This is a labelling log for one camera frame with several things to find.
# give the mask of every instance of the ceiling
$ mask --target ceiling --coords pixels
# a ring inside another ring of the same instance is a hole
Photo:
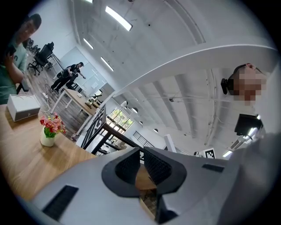
[[[191,48],[219,38],[268,38],[245,8],[230,2],[215,2],[93,0],[91,4],[71,0],[69,10],[77,41],[98,62],[101,56],[109,62],[114,72],[106,69],[115,80],[111,85],[119,91],[141,76],[149,76],[155,68],[185,55]],[[108,15],[106,6],[129,21],[133,25],[131,31],[126,31]],[[83,38],[91,43],[93,50]],[[216,55],[208,57],[216,60]],[[187,154],[214,147],[216,156],[221,158],[238,138],[234,128],[239,114],[254,115],[252,106],[234,102],[230,96],[224,96],[220,88],[221,79],[228,78],[240,65],[240,57],[236,58],[237,62],[232,59],[232,64],[207,69],[200,68],[206,61],[197,58],[197,69],[160,74],[158,79],[135,85],[122,95],[129,107],[138,108],[134,119],[142,121],[144,127],[157,128],[161,136],[170,134],[175,146]]]

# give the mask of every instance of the white vase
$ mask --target white vase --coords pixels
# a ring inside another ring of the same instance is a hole
[[[42,145],[46,147],[52,147],[54,145],[54,137],[53,138],[47,138],[44,132],[45,127],[41,130],[40,133],[40,142]]]

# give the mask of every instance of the black railing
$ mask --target black railing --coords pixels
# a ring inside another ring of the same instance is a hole
[[[87,130],[86,136],[82,142],[81,147],[86,150],[86,148],[90,145],[90,143],[95,139],[95,137],[102,131],[106,130],[107,133],[104,135],[104,137],[100,140],[100,142],[96,145],[96,147],[92,150],[92,154],[96,154],[97,152],[104,153],[101,150],[101,147],[103,144],[109,145],[108,139],[111,135],[117,137],[122,142],[128,144],[131,147],[139,147],[140,150],[143,152],[143,148],[139,145],[137,145],[135,142],[130,140],[129,138],[125,137],[115,129],[113,129],[111,126],[109,126],[106,123],[106,110],[105,106],[101,108],[101,110],[98,112],[98,114],[95,116],[90,128]]]
[[[133,136],[142,144],[143,147],[154,147],[148,140],[141,136],[139,132],[136,131]]]

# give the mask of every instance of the man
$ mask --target man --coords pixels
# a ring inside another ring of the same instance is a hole
[[[234,99],[254,103],[255,113],[260,115],[264,133],[281,132],[281,62],[278,62],[269,77],[257,67],[247,63],[238,66],[228,80],[222,79],[223,93],[234,95]]]
[[[27,18],[13,36],[0,60],[0,105],[8,102],[10,94],[17,94],[16,83],[21,83],[23,79],[27,60],[27,52],[22,42],[40,27],[41,22],[39,14]]]
[[[62,86],[64,86],[68,81],[74,81],[76,77],[78,77],[79,73],[84,79],[86,79],[85,76],[80,72],[80,68],[84,66],[82,62],[78,64],[73,64],[69,67],[67,67],[63,72],[60,78],[58,78],[54,84],[51,86],[51,91],[55,91],[58,94],[58,91]]]
[[[265,89],[267,77],[251,63],[243,64],[235,68],[233,74],[222,79],[223,93],[234,96],[235,100],[245,101],[246,105],[256,100]]]

